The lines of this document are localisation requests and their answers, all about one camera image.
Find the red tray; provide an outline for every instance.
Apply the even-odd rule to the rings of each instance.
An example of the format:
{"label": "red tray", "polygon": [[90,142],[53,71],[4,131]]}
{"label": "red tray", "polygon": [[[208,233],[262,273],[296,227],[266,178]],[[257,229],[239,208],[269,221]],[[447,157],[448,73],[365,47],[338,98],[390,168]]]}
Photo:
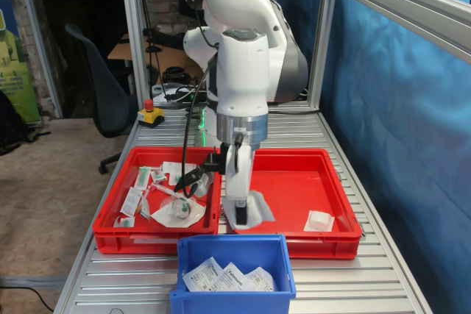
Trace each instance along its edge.
{"label": "red tray", "polygon": [[[212,151],[212,148],[188,148],[186,162],[199,165]],[[121,206],[126,199],[128,190],[134,186],[139,167],[144,165],[159,167],[164,161],[179,162],[182,160],[182,152],[183,149],[178,147],[135,147],[131,149],[93,223],[93,233],[100,252],[176,254],[177,241],[180,238],[217,234],[221,199],[221,177],[218,174],[214,175],[214,183],[208,194],[196,199],[201,205],[206,204],[205,215],[189,228],[167,228],[153,218],[147,221],[139,215],[135,217],[133,228],[113,227],[114,221],[121,215]],[[159,190],[149,193],[147,199],[150,213],[153,214],[157,211],[162,200],[168,196]]]}
{"label": "red tray", "polygon": [[[283,234],[294,258],[356,256],[360,224],[325,150],[257,150],[250,189],[263,194],[276,221],[235,233]],[[332,232],[304,232],[309,210],[334,216]]]}

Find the blue bin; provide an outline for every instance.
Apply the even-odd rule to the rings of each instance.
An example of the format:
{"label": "blue bin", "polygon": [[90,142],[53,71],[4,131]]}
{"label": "blue bin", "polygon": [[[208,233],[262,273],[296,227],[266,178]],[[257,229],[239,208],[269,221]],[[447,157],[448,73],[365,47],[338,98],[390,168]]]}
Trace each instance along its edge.
{"label": "blue bin", "polygon": [[[275,280],[278,292],[190,292],[183,275],[214,257],[243,274],[258,266]],[[172,314],[288,314],[296,298],[284,235],[198,235],[178,242],[177,290],[170,292]]]}

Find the metal table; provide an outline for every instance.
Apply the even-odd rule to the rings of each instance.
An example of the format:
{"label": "metal table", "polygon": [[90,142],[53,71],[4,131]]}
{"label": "metal table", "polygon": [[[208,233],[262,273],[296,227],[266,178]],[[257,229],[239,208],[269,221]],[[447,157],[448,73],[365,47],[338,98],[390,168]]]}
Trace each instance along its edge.
{"label": "metal table", "polygon": [[[293,102],[274,109],[309,107]],[[165,123],[156,129],[136,124],[102,203],[133,146],[181,146],[185,121],[185,111],[168,110]],[[197,123],[192,123],[189,143],[200,146],[216,143],[197,130]],[[365,233],[354,260],[291,261],[297,297],[291,301],[290,314],[431,313],[322,114],[270,115],[269,138],[262,147],[326,149]],[[219,232],[227,231],[230,228],[221,219]],[[176,257],[100,254],[90,228],[54,313],[109,314],[113,308],[124,314],[170,313],[169,291],[176,281]]]}

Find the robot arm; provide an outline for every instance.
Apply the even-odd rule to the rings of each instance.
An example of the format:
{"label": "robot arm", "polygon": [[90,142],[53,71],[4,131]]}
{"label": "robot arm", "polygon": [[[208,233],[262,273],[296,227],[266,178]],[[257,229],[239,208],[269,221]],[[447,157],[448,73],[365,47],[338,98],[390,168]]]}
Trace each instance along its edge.
{"label": "robot arm", "polygon": [[[187,2],[205,11],[207,37],[219,43],[216,80],[208,80],[216,82],[208,91],[217,97],[216,135],[222,142],[217,170],[226,175],[226,198],[235,202],[236,224],[244,225],[253,157],[268,136],[267,102],[295,99],[307,85],[307,62],[275,1]],[[198,29],[186,34],[184,47],[202,68],[216,51]]]}

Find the black chair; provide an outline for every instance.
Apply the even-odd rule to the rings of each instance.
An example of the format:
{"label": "black chair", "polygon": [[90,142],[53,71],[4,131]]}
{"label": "black chair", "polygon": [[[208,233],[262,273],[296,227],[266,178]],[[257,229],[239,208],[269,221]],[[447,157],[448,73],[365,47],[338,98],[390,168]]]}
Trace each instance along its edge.
{"label": "black chair", "polygon": [[[84,37],[75,24],[65,25],[65,30],[77,39],[80,55],[86,67],[93,92],[93,122],[105,138],[129,135],[138,113],[138,100],[128,96],[107,67],[97,47]],[[100,162],[101,174],[106,174],[106,165],[118,162],[121,154]]]}

